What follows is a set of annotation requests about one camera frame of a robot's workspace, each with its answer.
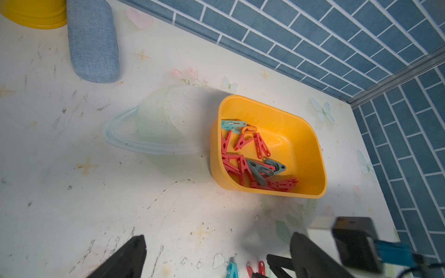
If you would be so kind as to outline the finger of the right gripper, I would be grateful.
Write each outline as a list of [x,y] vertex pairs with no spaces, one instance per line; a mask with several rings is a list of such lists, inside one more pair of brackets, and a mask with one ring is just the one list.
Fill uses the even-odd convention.
[[291,258],[280,257],[272,254],[266,256],[270,270],[277,278],[292,278],[285,270],[294,271]]

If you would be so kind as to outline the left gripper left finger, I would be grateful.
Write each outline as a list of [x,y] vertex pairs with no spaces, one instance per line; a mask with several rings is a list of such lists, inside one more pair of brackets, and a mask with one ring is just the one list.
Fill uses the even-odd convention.
[[146,255],[147,246],[144,235],[133,236],[88,277],[140,278]]

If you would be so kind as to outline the yellow plastic storage box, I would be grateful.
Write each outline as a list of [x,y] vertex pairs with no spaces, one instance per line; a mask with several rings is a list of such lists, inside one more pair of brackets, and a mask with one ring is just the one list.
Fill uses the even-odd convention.
[[[257,127],[267,147],[270,157],[257,157],[253,140],[241,150],[235,151],[240,134],[232,133],[228,155],[243,155],[246,160],[264,163],[273,159],[284,164],[287,170],[265,179],[298,179],[299,183],[290,192],[252,189],[239,184],[239,178],[228,174],[224,168],[221,153],[221,135],[229,131],[221,128],[222,120],[245,121]],[[212,126],[210,137],[210,167],[215,182],[225,190],[259,193],[293,198],[318,199],[327,189],[327,175],[321,147],[313,128],[302,118],[246,97],[232,95],[220,104],[217,118]]]

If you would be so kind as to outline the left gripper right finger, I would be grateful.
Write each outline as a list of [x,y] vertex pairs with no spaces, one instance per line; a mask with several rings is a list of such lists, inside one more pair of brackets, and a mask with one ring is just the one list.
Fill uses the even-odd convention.
[[290,254],[297,278],[353,278],[343,266],[304,234],[293,234]]

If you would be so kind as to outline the pink-red clothespin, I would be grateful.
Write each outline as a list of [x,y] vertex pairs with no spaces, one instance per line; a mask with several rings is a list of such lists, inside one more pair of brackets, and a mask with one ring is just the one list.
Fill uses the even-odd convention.
[[266,156],[266,157],[271,156],[271,152],[270,152],[269,148],[267,147],[267,145],[266,145],[265,141],[263,140],[260,133],[254,134],[254,141],[255,141],[255,146],[256,146],[257,157],[259,159],[262,159],[263,156]]

